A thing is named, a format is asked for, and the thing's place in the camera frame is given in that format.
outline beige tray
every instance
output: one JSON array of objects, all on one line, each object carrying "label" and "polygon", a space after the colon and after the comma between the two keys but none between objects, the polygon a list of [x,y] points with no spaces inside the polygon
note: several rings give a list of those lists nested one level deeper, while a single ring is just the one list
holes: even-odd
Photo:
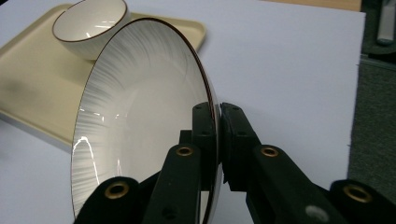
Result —
[{"label": "beige tray", "polygon": [[[73,55],[53,37],[55,19],[71,5],[51,9],[0,49],[0,113],[71,146],[79,102],[93,62]],[[154,17],[174,25],[195,49],[205,38],[197,21]]]}]

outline brass grommet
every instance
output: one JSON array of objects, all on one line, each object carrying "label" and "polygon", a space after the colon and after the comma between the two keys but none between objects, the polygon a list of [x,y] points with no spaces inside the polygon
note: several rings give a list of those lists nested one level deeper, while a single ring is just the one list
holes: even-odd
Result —
[{"label": "brass grommet", "polygon": [[179,156],[190,156],[193,151],[190,147],[180,147],[176,150],[176,154]]},{"label": "brass grommet", "polygon": [[360,203],[369,203],[373,200],[373,196],[369,192],[357,185],[346,185],[343,187],[343,191],[349,198]]},{"label": "brass grommet", "polygon": [[267,156],[267,157],[276,157],[279,155],[279,152],[272,147],[263,147],[262,148],[262,155]]},{"label": "brass grommet", "polygon": [[117,181],[107,187],[105,196],[108,199],[122,198],[129,191],[129,185],[125,181]]}]

